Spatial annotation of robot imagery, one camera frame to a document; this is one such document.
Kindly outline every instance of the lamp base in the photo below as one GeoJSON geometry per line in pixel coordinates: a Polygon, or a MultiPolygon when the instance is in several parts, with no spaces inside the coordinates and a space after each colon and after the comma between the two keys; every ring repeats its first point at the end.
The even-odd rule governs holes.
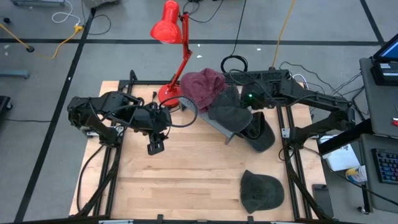
{"type": "MultiPolygon", "coordinates": [[[[179,86],[174,86],[172,89],[169,88],[170,85],[166,84],[164,86],[162,86],[157,94],[158,98],[159,98],[159,102],[163,102],[173,96],[181,96],[181,89],[179,86]]],[[[178,102],[178,98],[172,99],[172,100],[168,100],[166,101],[163,105],[169,108],[173,108],[178,106],[179,102],[178,102]]]]}

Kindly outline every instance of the lamp arm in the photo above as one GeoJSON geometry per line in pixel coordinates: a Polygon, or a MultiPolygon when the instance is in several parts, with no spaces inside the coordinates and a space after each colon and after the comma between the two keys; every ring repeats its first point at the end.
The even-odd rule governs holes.
{"type": "Polygon", "coordinates": [[[170,83],[169,89],[172,89],[175,84],[177,83],[178,79],[182,71],[184,70],[185,66],[188,63],[189,58],[192,55],[192,51],[189,49],[189,14],[185,13],[183,16],[180,16],[180,20],[182,22],[182,47],[183,47],[183,60],[180,67],[177,70],[177,73],[173,77],[172,82],[170,83]]]}

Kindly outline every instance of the white cable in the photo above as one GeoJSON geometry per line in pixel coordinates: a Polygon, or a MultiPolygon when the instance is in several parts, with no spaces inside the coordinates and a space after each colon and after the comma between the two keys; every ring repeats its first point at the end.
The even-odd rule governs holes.
{"type": "Polygon", "coordinates": [[[55,22],[55,23],[61,23],[61,22],[65,22],[65,21],[68,19],[68,17],[72,16],[72,17],[75,17],[75,18],[77,18],[77,19],[79,20],[79,21],[76,23],[76,25],[79,25],[79,24],[80,24],[80,18],[77,17],[77,16],[75,16],[75,15],[72,15],[72,12],[73,12],[73,6],[72,6],[72,4],[71,4],[68,0],[65,0],[65,1],[70,5],[70,12],[69,12],[69,13],[66,13],[66,12],[56,12],[56,13],[54,13],[54,14],[52,15],[52,17],[51,17],[52,21],[55,22]],[[58,14],[66,15],[66,17],[65,17],[64,19],[62,19],[61,21],[56,21],[56,20],[54,19],[54,16],[56,16],[56,15],[58,15],[58,14]]]}
{"type": "Polygon", "coordinates": [[[304,76],[302,74],[295,74],[292,77],[295,79],[296,76],[300,76],[304,80],[305,86],[307,86],[307,88],[310,89],[306,79],[304,78],[304,76]]]}

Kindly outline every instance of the maroon cap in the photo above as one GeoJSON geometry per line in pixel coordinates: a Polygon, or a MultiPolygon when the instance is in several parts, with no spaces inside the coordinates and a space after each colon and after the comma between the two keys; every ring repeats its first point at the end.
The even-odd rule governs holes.
{"type": "Polygon", "coordinates": [[[199,112],[206,112],[208,106],[227,87],[224,75],[210,68],[200,72],[188,72],[180,81],[182,93],[192,98],[199,112]]]}

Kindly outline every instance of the red desk lamp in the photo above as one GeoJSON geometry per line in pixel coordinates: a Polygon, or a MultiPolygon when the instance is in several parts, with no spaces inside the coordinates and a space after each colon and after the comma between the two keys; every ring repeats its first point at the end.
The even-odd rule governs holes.
{"type": "MultiPolygon", "coordinates": [[[[182,44],[183,46],[183,61],[178,68],[177,73],[174,75],[172,81],[160,88],[158,97],[159,101],[162,102],[173,96],[180,96],[180,86],[177,85],[177,80],[180,77],[182,70],[185,68],[189,58],[191,57],[192,51],[189,50],[189,38],[188,38],[188,13],[180,14],[180,6],[173,0],[168,0],[164,4],[162,20],[155,24],[150,31],[150,35],[164,43],[168,44],[182,44]],[[180,28],[177,25],[177,19],[182,22],[182,36],[180,28]]],[[[178,98],[168,100],[164,103],[165,106],[174,107],[178,105],[178,98]]]]}

